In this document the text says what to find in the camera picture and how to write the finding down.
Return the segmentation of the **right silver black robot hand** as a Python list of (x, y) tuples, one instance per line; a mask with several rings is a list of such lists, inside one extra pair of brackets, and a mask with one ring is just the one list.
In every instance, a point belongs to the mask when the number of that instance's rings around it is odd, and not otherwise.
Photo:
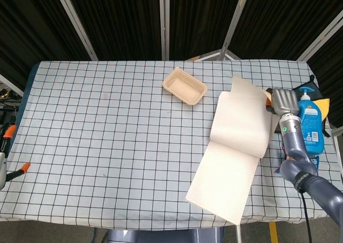
[(268, 88), (264, 91), (267, 96), (266, 110), (282, 117), (286, 114), (298, 115), (299, 106), (296, 93), (283, 88)]

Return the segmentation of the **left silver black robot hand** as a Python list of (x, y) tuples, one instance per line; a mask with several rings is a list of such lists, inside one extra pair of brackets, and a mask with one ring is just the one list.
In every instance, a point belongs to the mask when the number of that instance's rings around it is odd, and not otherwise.
[(9, 155), (9, 144), (17, 129), (16, 125), (4, 125), (1, 128), (1, 189), (4, 188), (6, 182), (25, 174), (31, 164), (25, 163), (19, 170), (7, 173), (7, 163)]

